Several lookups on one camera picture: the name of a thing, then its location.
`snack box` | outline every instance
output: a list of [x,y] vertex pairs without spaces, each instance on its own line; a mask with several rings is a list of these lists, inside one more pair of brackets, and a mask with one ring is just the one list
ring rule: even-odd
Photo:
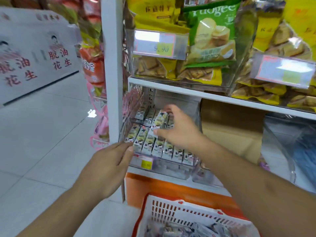
[[144,126],[151,127],[151,123],[155,119],[155,113],[156,113],[156,110],[154,108],[149,109],[149,111],[146,115],[146,118],[144,120]]
[[135,118],[138,119],[138,120],[144,120],[144,118],[145,118],[145,116],[147,114],[147,111],[148,111],[148,103],[145,102],[138,109],[138,111],[137,111],[137,113],[135,115]]
[[193,166],[194,163],[194,156],[191,152],[184,150],[184,156],[182,160],[183,164]]
[[150,135],[157,137],[153,133],[153,130],[164,127],[167,124],[167,122],[168,122],[168,113],[166,111],[160,110],[157,114],[157,117],[154,119],[154,122],[151,124]]
[[172,161],[177,163],[182,163],[183,159],[183,149],[179,149],[178,147],[174,147],[172,154]]
[[173,144],[171,144],[170,142],[165,140],[165,144],[163,146],[163,152],[162,152],[161,158],[171,160],[172,154],[173,154],[173,148],[174,148]]
[[128,133],[127,137],[125,138],[125,142],[134,142],[136,136],[140,130],[141,125],[133,124],[130,132]]
[[151,155],[161,158],[165,140],[156,138]]
[[139,130],[139,133],[134,141],[134,151],[141,152],[144,141],[146,139],[147,133],[149,131],[149,127],[142,126]]
[[173,118],[169,118],[166,129],[172,129],[172,128],[173,128]]
[[155,137],[153,137],[152,135],[147,135],[146,139],[145,139],[145,143],[143,145],[142,148],[142,153],[143,154],[147,154],[147,155],[151,155],[151,152],[153,150],[154,144],[155,144]]

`tiled floor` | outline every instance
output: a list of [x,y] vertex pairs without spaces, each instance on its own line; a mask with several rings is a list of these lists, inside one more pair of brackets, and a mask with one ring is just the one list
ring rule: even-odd
[[[1,237],[17,235],[72,186],[94,153],[91,108],[78,73],[0,109]],[[139,214],[105,200],[75,236],[130,237]]]

